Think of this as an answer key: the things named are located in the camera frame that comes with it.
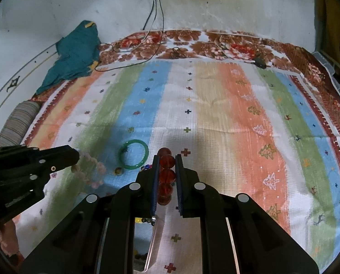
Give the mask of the person hand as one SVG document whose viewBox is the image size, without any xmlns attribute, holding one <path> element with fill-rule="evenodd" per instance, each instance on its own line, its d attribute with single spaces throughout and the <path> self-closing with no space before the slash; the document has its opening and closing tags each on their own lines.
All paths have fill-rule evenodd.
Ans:
<svg viewBox="0 0 340 274">
<path fill-rule="evenodd" d="M 25 259 L 19 250 L 16 226 L 13 220 L 0 227 L 0 249 L 13 267 L 19 267 Z"/>
</svg>

